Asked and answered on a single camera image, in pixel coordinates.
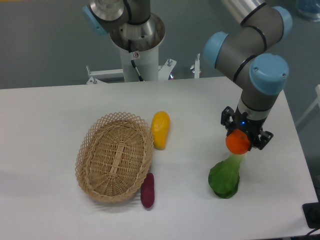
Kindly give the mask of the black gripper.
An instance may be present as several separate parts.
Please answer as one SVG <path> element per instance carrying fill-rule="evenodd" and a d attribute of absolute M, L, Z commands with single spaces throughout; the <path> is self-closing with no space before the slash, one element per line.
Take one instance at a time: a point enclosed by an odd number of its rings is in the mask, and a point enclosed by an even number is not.
<path fill-rule="evenodd" d="M 262 150 L 273 138 L 273 133 L 264 131 L 263 124 L 266 119 L 253 120 L 248 118 L 248 113 L 240 113 L 237 109 L 235 112 L 227 106 L 221 112 L 220 124 L 225 127 L 228 132 L 240 130 L 247 135 L 252 147 Z"/>

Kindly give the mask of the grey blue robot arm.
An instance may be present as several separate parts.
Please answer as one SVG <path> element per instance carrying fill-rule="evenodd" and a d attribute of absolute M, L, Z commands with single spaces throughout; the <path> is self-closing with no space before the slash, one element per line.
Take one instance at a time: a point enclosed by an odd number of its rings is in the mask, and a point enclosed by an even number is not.
<path fill-rule="evenodd" d="M 230 36 L 217 32 L 206 42 L 203 58 L 242 90 L 236 109 L 226 107 L 221 124 L 227 134 L 244 133 L 250 148 L 263 149 L 273 134 L 263 130 L 289 67 L 268 48 L 292 29 L 290 13 L 263 0 L 225 0 L 228 11 L 242 27 Z M 165 37 L 163 21 L 151 12 L 148 0 L 92 0 L 82 12 L 97 35 L 110 35 L 119 49 L 124 80 L 160 80 L 159 46 Z"/>

